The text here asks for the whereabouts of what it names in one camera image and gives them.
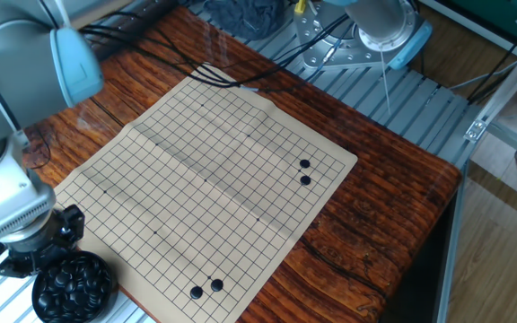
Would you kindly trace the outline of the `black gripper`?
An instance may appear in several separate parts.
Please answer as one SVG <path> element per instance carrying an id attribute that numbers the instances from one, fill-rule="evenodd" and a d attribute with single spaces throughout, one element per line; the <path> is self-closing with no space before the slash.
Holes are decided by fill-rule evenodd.
<path id="1" fill-rule="evenodd" d="M 0 243 L 0 276 L 23 278 L 23 274 L 37 274 L 71 252 L 83 237 L 84 214 L 77 205 L 70 205 L 59 218 L 61 221 L 50 219 L 25 240 Z"/>

